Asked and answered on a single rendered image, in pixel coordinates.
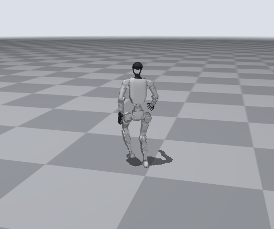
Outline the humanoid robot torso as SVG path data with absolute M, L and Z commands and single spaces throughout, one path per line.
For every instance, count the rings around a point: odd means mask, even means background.
M 132 110 L 133 121 L 144 120 L 144 111 L 140 104 L 143 104 L 147 97 L 147 80 L 146 78 L 130 78 L 129 81 L 129 98 L 131 103 L 135 104 Z

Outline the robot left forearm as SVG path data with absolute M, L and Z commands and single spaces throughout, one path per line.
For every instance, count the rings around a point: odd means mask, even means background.
M 124 102 L 118 100 L 118 112 L 124 113 Z

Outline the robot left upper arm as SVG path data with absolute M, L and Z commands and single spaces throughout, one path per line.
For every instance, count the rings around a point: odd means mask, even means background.
M 130 79 L 124 80 L 121 84 L 120 95 L 119 95 L 119 98 L 118 98 L 118 100 L 121 101 L 121 102 L 125 101 L 126 97 L 124 97 L 124 94 L 126 92 L 126 86 L 129 85 L 129 81 L 130 81 Z

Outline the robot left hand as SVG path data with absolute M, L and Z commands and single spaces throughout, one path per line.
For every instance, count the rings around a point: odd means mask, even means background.
M 122 121 L 122 117 L 123 117 L 123 115 L 122 115 L 122 113 L 121 112 L 119 112 L 119 114 L 118 114 L 119 116 L 118 116 L 118 123 L 119 124 L 122 124 L 123 122 L 121 122 Z

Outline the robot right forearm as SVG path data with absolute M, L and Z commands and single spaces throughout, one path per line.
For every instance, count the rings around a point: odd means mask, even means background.
M 150 106 L 153 107 L 156 104 L 157 101 L 158 101 L 158 98 L 156 100 L 152 99 L 152 101 L 150 103 Z

